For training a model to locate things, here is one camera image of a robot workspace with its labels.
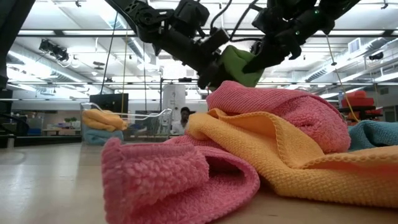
metal basket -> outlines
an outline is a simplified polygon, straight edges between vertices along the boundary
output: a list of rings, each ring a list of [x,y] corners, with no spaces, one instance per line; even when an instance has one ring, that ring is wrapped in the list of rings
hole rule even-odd
[[[84,110],[97,109],[104,113],[95,103],[80,103],[80,116]],[[166,109],[155,114],[128,114],[111,113],[119,115],[127,122],[127,129],[123,131],[124,142],[163,142],[169,139],[172,122],[172,110]],[[81,122],[81,138],[85,139],[85,129]]]

teal towel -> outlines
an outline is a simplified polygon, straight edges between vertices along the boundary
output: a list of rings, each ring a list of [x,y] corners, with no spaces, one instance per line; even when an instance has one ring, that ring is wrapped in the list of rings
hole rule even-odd
[[[361,121],[348,131],[350,151],[398,145],[398,123]]]
[[[92,146],[103,146],[106,141],[112,137],[119,138],[123,141],[123,132],[122,131],[103,131],[97,130],[87,127],[83,125],[83,136],[87,144]]]

yellow cloth in basket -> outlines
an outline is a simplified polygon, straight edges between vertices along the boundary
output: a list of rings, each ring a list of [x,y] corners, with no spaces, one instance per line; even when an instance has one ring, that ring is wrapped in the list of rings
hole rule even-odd
[[[84,110],[82,116],[83,123],[93,129],[111,132],[115,130],[123,131],[127,128],[127,123],[119,115],[111,114],[112,111],[104,112],[97,109]]]
[[[266,112],[193,114],[187,132],[248,161],[278,195],[398,208],[398,146],[325,155],[301,130]]]

man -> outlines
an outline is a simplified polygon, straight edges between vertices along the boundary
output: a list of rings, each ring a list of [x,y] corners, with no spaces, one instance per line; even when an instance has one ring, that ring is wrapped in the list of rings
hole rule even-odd
[[[188,119],[191,111],[187,107],[181,108],[181,120],[172,123],[172,134],[183,135],[185,127],[188,124]]]

wooden table surface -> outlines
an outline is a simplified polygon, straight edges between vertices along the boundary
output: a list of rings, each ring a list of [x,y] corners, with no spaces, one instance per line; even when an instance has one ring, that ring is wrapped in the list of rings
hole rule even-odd
[[[1,224],[102,224],[100,147],[81,144],[0,149]],[[398,211],[281,198],[261,189],[213,223],[398,223]]]

